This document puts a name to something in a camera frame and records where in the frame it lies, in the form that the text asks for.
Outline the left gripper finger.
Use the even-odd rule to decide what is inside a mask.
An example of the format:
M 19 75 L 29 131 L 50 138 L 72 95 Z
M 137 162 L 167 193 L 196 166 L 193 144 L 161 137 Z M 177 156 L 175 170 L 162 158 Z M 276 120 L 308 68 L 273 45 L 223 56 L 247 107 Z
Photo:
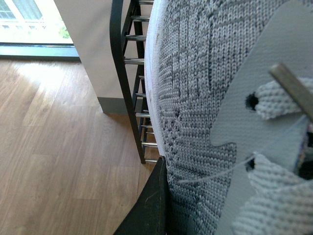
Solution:
M 165 235 L 169 200 L 166 160 L 160 157 L 115 235 Z

